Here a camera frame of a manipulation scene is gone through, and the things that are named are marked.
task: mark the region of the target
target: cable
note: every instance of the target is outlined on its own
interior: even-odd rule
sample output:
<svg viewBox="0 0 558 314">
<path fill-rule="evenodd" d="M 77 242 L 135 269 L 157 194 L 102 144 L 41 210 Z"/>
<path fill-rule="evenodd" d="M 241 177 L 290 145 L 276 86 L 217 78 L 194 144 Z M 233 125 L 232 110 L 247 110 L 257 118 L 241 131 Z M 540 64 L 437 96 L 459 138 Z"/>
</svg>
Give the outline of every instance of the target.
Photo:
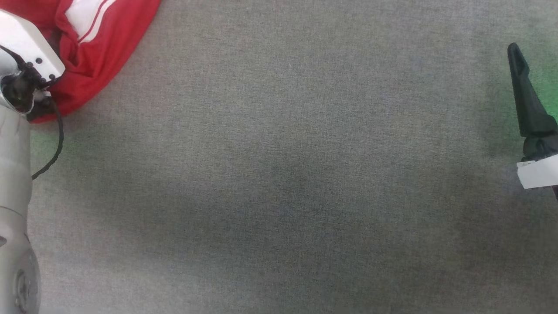
<svg viewBox="0 0 558 314">
<path fill-rule="evenodd" d="M 39 175 L 47 172 L 48 169 L 50 168 L 50 166 L 54 165 L 54 163 L 58 159 L 58 156 L 60 156 L 60 153 L 62 152 L 62 145 L 64 144 L 64 123 L 62 122 L 62 115 L 60 114 L 60 111 L 58 110 L 58 106 L 56 105 L 56 102 L 54 102 L 52 100 L 51 100 L 51 102 L 52 102 L 52 107 L 54 109 L 54 113 L 56 114 L 56 120 L 58 121 L 58 133 L 59 133 L 58 148 L 56 149 L 56 153 L 54 154 L 52 159 L 44 167 L 42 167 L 41 170 L 37 171 L 37 173 L 35 173 L 31 177 L 33 180 L 38 178 Z"/>
</svg>

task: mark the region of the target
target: red cloth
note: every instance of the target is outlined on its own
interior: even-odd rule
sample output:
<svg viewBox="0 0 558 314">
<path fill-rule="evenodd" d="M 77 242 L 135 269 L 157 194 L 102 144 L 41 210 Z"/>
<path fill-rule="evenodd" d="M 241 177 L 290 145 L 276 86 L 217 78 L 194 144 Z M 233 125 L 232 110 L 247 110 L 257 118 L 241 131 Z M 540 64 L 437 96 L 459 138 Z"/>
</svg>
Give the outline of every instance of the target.
<svg viewBox="0 0 558 314">
<path fill-rule="evenodd" d="M 132 55 L 161 2 L 80 0 L 81 3 L 73 3 L 77 1 L 0 0 L 1 9 L 31 21 L 47 39 L 60 35 L 60 59 L 66 66 L 66 72 L 49 91 L 62 115 L 83 106 L 114 78 Z M 93 13 L 90 16 L 95 16 L 95 19 L 88 32 L 78 35 L 76 21 L 72 25 L 66 13 L 72 5 L 75 13 L 87 1 L 92 4 L 88 11 Z M 95 24 L 100 25 L 98 32 Z M 41 117 L 34 122 L 45 122 L 53 118 L 54 116 Z"/>
</svg>

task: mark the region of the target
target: gray tablecloth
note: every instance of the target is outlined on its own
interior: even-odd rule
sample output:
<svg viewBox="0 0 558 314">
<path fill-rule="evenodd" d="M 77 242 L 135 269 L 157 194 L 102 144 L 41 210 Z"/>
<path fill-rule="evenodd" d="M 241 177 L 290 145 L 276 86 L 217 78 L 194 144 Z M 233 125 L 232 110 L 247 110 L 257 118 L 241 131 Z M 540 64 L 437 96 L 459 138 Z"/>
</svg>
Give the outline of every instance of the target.
<svg viewBox="0 0 558 314">
<path fill-rule="evenodd" d="M 164 0 L 34 183 L 43 313 L 552 313 L 506 48 L 555 1 Z M 34 127 L 33 168 L 56 126 Z"/>
</svg>

